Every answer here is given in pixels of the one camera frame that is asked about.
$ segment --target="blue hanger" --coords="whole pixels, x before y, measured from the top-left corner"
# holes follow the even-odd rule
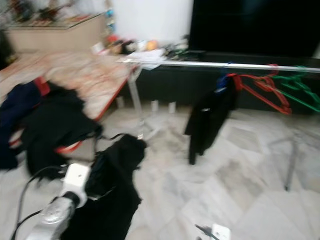
[[[232,64],[233,62],[230,61],[227,63],[226,66],[221,68],[221,76],[218,78],[218,80],[216,81],[216,90],[214,91],[216,94],[220,94],[223,93],[226,90],[226,86],[227,86],[227,66],[229,64]]]

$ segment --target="black clothing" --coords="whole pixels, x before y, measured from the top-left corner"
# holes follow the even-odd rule
[[[193,107],[184,134],[190,137],[189,163],[196,163],[196,154],[203,155],[214,142],[230,110],[236,107],[237,90],[232,78],[227,79],[226,89],[208,92]]]
[[[39,85],[41,85],[40,78],[16,85],[7,94],[0,107],[0,169],[13,169],[18,166],[15,152],[10,149],[9,140],[19,120],[42,100]]]
[[[124,240],[131,219],[141,202],[133,185],[133,171],[145,156],[146,143],[125,134],[98,154],[86,185],[87,193],[102,196],[88,199],[75,210],[61,240]]]
[[[33,175],[48,166],[60,166],[67,158],[55,152],[60,146],[69,146],[99,135],[101,126],[83,112],[83,101],[74,90],[66,90],[48,82],[50,93],[42,103],[22,120],[22,146],[27,151],[27,167]],[[42,177],[59,177],[56,171],[47,171]]]

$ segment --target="bed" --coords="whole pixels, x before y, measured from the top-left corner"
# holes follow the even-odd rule
[[[88,52],[54,52],[24,54],[19,60],[0,71],[0,104],[17,84],[27,83],[39,76],[45,81],[74,89],[84,101],[83,112],[98,121],[108,109],[119,91],[126,84],[130,70],[116,62],[115,56],[97,56]],[[10,145],[20,143],[23,129],[15,132]],[[81,142],[61,146],[58,153],[70,153]]]

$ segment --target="clothes hanger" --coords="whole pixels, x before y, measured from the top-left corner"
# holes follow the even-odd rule
[[[316,111],[316,112],[320,112],[320,97],[311,91],[310,87],[308,87],[307,85],[305,85],[304,83],[302,83],[302,80],[301,78],[306,74],[306,71],[305,71],[305,67],[304,66],[297,66],[298,68],[301,68],[302,71],[301,73],[299,74],[296,74],[296,75],[293,75],[293,76],[272,76],[272,78],[274,79],[279,79],[281,80],[281,84],[291,90],[295,90],[295,91],[304,91],[307,95],[309,95],[313,101],[314,101],[314,104],[311,105],[309,103],[306,103],[305,101],[302,101],[301,99],[295,97],[295,96],[292,96],[291,94],[285,92],[285,91],[282,91],[282,90],[277,90],[278,92],[282,93],[283,95],[285,95],[286,97]]]
[[[290,104],[286,97],[279,92],[276,89],[275,83],[272,80],[271,77],[275,76],[278,73],[278,71],[273,71],[272,73],[266,75],[266,76],[254,76],[250,74],[236,74],[236,73],[231,73],[228,74],[228,77],[233,77],[235,87],[237,91],[241,91],[242,89],[247,90],[249,93],[263,101],[264,103],[268,104],[272,108],[276,109],[280,113],[289,115],[291,114],[292,110],[290,108]],[[276,105],[272,101],[268,100],[266,97],[262,96],[260,93],[256,92],[253,90],[251,87],[248,85],[245,85],[242,81],[242,78],[250,78],[254,80],[254,84],[259,87],[260,89],[264,90],[265,92],[273,92],[278,99],[281,102],[281,105]]]
[[[226,66],[221,68],[221,75],[216,81],[216,90],[214,91],[216,94],[223,93],[226,90],[227,86],[227,78],[228,78],[228,73],[227,73],[227,67],[229,64],[232,64],[233,62],[230,61],[226,64]]]

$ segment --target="red hanger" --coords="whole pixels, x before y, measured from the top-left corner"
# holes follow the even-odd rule
[[[276,90],[276,85],[274,81],[271,79],[274,75],[277,75],[278,71],[274,71],[273,73],[266,75],[266,76],[254,76],[254,75],[249,75],[249,74],[236,74],[236,73],[230,73],[228,74],[228,77],[233,77],[235,87],[237,91],[241,91],[242,89],[247,90],[249,93],[260,99],[261,101],[265,102],[272,108],[276,109],[280,113],[289,115],[291,114],[291,108],[288,100],[286,97],[280,93],[279,91]],[[264,90],[265,92],[273,92],[281,101],[281,106],[278,106],[274,104],[272,101],[268,100],[264,96],[262,96],[260,93],[256,92],[253,90],[251,87],[248,85],[245,85],[242,81],[242,77],[246,78],[251,78],[254,79],[254,84]]]

